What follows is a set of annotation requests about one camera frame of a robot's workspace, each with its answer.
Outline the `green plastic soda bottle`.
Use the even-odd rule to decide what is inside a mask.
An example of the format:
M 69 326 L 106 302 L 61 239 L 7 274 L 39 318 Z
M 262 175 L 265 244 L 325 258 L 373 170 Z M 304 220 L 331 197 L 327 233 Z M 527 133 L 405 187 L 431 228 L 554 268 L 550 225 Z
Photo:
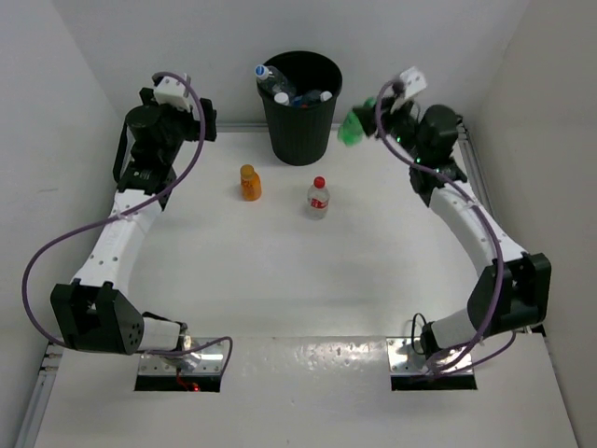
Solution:
M 377 132 L 375 103 L 374 97 L 367 98 L 363 104 L 354 106 L 346 115 L 338 128 L 338 139 L 345 146 L 354 146 Z

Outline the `blue-label water bottle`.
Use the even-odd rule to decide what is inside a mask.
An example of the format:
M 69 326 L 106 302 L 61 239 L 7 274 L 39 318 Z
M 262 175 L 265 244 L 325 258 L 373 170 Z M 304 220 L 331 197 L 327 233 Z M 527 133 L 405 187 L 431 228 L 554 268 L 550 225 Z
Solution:
M 292 106 L 299 107 L 301 104 L 319 105 L 330 100 L 333 94 L 330 91 L 311 90 L 296 96 L 292 100 Z

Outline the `small red-label cola bottle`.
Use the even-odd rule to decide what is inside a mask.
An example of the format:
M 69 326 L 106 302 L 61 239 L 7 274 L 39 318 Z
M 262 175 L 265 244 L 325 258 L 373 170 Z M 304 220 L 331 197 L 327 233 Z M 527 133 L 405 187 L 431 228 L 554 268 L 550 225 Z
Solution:
M 326 187 L 326 180 L 317 176 L 307 193 L 307 211 L 311 218 L 321 219 L 326 216 L 330 194 Z

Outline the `tall clear blue-cap bottle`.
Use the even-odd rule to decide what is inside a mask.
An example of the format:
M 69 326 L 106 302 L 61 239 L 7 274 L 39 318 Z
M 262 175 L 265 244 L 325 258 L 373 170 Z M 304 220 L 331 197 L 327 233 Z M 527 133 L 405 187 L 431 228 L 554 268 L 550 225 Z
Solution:
M 257 85 L 271 96 L 285 93 L 294 97 L 297 93 L 296 86 L 276 67 L 259 64 L 255 68 Z

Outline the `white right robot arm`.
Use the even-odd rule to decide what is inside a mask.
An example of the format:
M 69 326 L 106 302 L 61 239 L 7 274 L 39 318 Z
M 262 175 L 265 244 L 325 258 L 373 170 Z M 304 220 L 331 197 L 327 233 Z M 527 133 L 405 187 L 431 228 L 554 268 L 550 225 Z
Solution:
M 375 137 L 393 153 L 405 149 L 400 159 L 409 167 L 414 192 L 444 221 L 476 269 L 478 281 L 465 308 L 424 323 L 419 339 L 411 343 L 425 358 L 427 375 L 446 375 L 457 364 L 442 359 L 451 350 L 464 358 L 486 338 L 543 323 L 551 263 L 516 243 L 479 203 L 452 155 L 460 116 L 446 105 L 432 105 L 416 119 L 413 101 L 395 107 L 395 100 L 370 98 L 353 107 L 338 137 L 347 145 Z

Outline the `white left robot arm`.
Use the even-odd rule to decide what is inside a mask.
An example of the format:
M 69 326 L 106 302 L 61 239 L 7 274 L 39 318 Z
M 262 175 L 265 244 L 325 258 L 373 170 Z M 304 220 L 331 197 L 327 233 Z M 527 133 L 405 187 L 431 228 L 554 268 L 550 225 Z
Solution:
M 130 301 L 132 268 L 143 241 L 165 210 L 178 176 L 174 160 L 186 141 L 216 138 L 216 112 L 202 98 L 204 118 L 175 98 L 143 88 L 142 103 L 123 122 L 113 167 L 117 182 L 112 212 L 94 248 L 68 284 L 58 284 L 50 303 L 65 345 L 77 351 L 132 355 L 172 354 L 183 348 L 187 326 Z

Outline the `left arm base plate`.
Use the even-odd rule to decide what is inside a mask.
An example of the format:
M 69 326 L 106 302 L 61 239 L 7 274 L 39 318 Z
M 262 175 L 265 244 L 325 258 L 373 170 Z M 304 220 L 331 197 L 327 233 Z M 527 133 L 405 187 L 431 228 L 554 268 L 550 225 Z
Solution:
M 139 349 L 142 355 L 139 359 L 138 374 L 144 376 L 174 376 L 180 371 L 185 376 L 205 376 L 219 374 L 224 367 L 228 355 L 225 343 L 216 343 L 200 351 L 192 352 L 182 357 L 160 357 L 150 355 L 150 350 L 166 350 L 170 340 L 167 337 L 145 337 Z

